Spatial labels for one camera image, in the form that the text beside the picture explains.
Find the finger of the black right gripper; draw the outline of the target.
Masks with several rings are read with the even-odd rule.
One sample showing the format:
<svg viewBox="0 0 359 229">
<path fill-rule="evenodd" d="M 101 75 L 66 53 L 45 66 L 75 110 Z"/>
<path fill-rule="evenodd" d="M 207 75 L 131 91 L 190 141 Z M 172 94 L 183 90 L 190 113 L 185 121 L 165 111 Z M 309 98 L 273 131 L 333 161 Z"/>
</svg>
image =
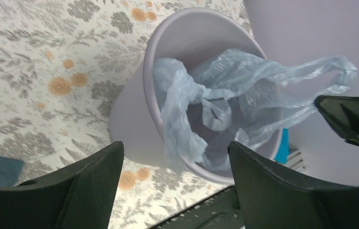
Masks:
<svg viewBox="0 0 359 229">
<path fill-rule="evenodd" d="M 359 146 L 359 97 L 320 95 L 314 105 L 340 138 Z"/>
</svg>

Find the grey plastic trash bin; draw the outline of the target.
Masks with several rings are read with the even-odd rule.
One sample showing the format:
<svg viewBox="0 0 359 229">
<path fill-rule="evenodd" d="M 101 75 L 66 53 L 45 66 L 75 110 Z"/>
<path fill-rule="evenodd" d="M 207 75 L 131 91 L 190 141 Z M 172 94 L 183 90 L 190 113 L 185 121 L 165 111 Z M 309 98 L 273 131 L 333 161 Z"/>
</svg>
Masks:
<svg viewBox="0 0 359 229">
<path fill-rule="evenodd" d="M 144 55 L 144 61 L 121 91 L 110 110 L 109 132 L 113 141 L 122 141 L 125 156 L 140 164 L 172 168 L 164 158 L 163 122 L 160 107 L 163 92 L 154 86 L 152 67 L 154 60 L 168 57 L 182 61 L 187 70 L 215 57 L 227 49 L 240 49 L 266 59 L 258 43 L 234 20 L 209 8 L 188 8 L 163 20 L 152 34 Z M 234 139 L 230 135 L 219 137 L 202 123 L 202 105 L 190 105 L 187 115 L 192 131 L 207 142 L 207 156 L 214 162 L 225 160 L 227 148 Z M 189 160 L 181 169 L 208 181 L 233 185 L 231 168 L 224 171 L 206 169 L 200 163 Z"/>
</svg>

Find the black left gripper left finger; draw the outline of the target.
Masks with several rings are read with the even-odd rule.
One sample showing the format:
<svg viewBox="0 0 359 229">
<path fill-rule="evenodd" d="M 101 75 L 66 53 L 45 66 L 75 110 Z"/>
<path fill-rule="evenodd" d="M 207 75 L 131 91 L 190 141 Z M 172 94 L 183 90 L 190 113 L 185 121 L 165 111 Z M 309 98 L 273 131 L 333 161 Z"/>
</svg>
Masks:
<svg viewBox="0 0 359 229">
<path fill-rule="evenodd" d="M 124 146 L 102 150 L 13 187 L 0 187 L 0 229 L 106 229 Z"/>
</svg>

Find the light blue plastic trash bag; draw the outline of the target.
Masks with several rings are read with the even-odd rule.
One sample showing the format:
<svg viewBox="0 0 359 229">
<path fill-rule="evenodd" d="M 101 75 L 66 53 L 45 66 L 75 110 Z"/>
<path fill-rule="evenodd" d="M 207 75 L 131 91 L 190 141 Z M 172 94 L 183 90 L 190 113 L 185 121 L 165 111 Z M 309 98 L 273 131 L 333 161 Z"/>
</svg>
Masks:
<svg viewBox="0 0 359 229">
<path fill-rule="evenodd" d="M 159 58 L 153 77 L 168 166 L 177 173 L 186 163 L 228 170 L 231 141 L 258 149 L 315 113 L 318 96 L 348 91 L 357 74 L 344 56 L 287 67 L 228 49 L 190 71 L 180 60 Z"/>
</svg>

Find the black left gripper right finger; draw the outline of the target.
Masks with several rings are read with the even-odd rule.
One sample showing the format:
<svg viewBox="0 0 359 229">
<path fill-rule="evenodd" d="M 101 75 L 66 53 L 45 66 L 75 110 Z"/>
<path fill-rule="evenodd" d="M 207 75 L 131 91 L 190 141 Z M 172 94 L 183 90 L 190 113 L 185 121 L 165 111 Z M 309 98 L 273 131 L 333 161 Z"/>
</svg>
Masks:
<svg viewBox="0 0 359 229">
<path fill-rule="evenodd" d="M 310 177 L 239 142 L 228 147 L 248 229 L 359 229 L 359 187 Z"/>
</svg>

